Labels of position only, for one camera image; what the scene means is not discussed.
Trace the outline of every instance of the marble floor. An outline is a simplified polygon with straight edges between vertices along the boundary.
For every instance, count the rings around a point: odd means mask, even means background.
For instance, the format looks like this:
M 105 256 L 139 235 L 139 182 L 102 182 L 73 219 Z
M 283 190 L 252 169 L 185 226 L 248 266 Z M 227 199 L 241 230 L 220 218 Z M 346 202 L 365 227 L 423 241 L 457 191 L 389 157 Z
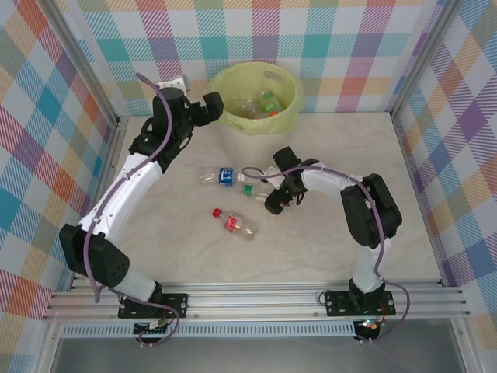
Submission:
M 130 119 L 119 165 L 145 119 Z M 307 193 L 302 205 L 274 216 L 231 190 L 198 184 L 199 166 L 229 165 L 216 126 L 195 129 L 189 146 L 132 214 L 119 244 L 132 264 L 167 282 L 350 279 L 357 247 L 340 200 Z M 382 175 L 403 215 L 383 275 L 440 277 L 388 114 L 301 114 L 289 145 L 300 158 L 316 158 L 345 173 Z M 216 207 L 254 220 L 255 240 L 225 231 L 211 215 Z

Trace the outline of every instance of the plaid wall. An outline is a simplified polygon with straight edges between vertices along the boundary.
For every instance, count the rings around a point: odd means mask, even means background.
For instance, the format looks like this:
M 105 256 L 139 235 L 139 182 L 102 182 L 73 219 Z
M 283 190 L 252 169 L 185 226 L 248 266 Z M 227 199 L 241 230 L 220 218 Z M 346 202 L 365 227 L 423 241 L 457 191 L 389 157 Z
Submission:
M 464 3 L 399 119 L 439 264 L 497 363 L 497 0 Z
M 58 240 L 89 208 L 110 126 L 34 0 L 0 0 L 0 372 L 27 371 Z
M 136 71 L 152 81 L 186 73 L 191 96 L 200 97 L 209 79 L 242 61 L 299 75 L 308 95 L 304 111 L 384 111 L 444 0 L 57 3 L 116 110 L 150 115 L 153 92 Z

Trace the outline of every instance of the red bottle label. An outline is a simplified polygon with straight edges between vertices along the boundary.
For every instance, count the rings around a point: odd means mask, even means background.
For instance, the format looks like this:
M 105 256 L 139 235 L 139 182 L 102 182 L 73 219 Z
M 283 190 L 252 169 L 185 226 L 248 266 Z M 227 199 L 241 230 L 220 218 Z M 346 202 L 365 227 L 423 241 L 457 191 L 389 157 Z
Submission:
M 233 229 L 235 229 L 236 223 L 240 220 L 240 217 L 241 216 L 238 214 L 231 214 L 228 216 L 228 219 L 226 219 L 226 222 L 224 223 L 224 229 L 233 232 Z

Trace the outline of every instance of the trash bin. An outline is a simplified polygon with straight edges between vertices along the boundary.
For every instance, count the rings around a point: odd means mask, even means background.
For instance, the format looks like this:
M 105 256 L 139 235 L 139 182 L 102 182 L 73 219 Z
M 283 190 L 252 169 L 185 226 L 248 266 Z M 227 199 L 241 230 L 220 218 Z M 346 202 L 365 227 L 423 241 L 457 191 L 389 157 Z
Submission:
M 274 64 L 247 62 L 217 74 L 209 85 L 210 92 L 219 92 L 224 112 L 218 129 L 228 159 L 235 167 L 267 167 L 273 154 L 288 145 L 288 139 L 304 109 L 302 82 Z M 234 115 L 234 104 L 240 100 L 259 101 L 264 91 L 271 91 L 285 108 L 264 119 L 247 119 Z

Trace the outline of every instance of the clear plastic bottle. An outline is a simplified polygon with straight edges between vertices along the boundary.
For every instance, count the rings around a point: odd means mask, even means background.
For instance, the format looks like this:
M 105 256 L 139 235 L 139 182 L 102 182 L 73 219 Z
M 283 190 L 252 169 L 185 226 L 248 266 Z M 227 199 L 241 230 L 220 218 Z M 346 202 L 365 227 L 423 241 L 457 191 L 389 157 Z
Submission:
M 231 233 L 235 233 L 237 236 L 246 239 L 247 241 L 252 241 L 254 235 L 257 233 L 257 227 L 251 221 L 245 220 L 241 215 L 233 211 L 222 211 L 220 208 L 216 208 L 212 211 L 212 216 L 220 221 L 224 225 L 224 229 Z
M 260 103 L 262 110 L 269 113 L 270 117 L 283 111 L 280 101 L 274 96 L 272 91 L 263 91 L 261 93 Z
M 201 184 L 232 187 L 238 183 L 243 183 L 245 175 L 230 167 L 200 167 L 199 179 Z
M 255 185 L 242 183 L 240 185 L 240 194 L 255 199 L 259 202 L 266 202 L 266 198 L 274 190 L 274 186 L 269 183 L 258 182 Z

